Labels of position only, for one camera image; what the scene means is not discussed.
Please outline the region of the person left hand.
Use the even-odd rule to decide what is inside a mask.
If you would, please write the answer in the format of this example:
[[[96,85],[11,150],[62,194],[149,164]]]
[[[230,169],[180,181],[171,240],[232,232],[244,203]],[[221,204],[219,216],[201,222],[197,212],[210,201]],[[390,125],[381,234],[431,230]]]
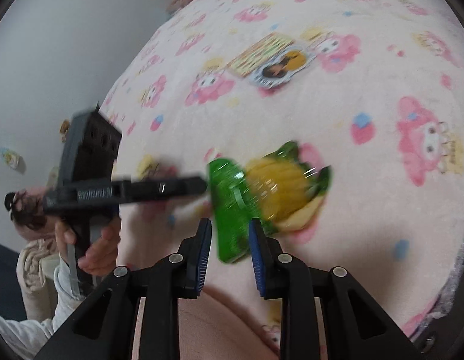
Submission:
[[[101,230],[100,237],[89,247],[85,255],[78,259],[78,267],[95,276],[105,276],[112,272],[118,256],[120,228],[121,219],[116,216]],[[55,224],[55,239],[60,257],[67,262],[67,247],[76,243],[76,235],[59,220]]]

